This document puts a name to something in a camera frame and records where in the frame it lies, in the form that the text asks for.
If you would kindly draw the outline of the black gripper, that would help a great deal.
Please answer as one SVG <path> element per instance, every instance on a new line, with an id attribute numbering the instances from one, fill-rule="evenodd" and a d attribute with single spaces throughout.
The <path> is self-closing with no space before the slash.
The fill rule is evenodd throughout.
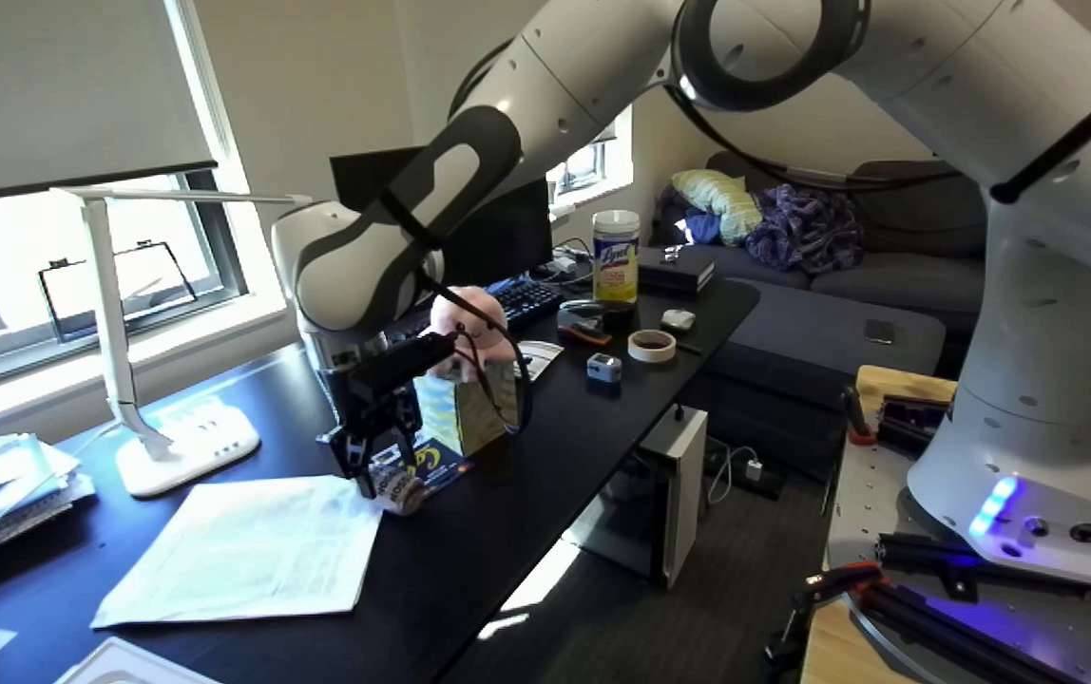
<path id="1" fill-rule="evenodd" d="M 318 371 L 337 411 L 337 427 L 327 434 L 331 457 L 364 499 L 375 494 L 387 509 L 418 509 L 423 482 L 399 444 L 383 444 L 375 457 L 374 447 L 387 434 L 406 439 L 418 430 L 411 379 L 450 354 L 444 333 L 382 333 L 333 354 Z"/>

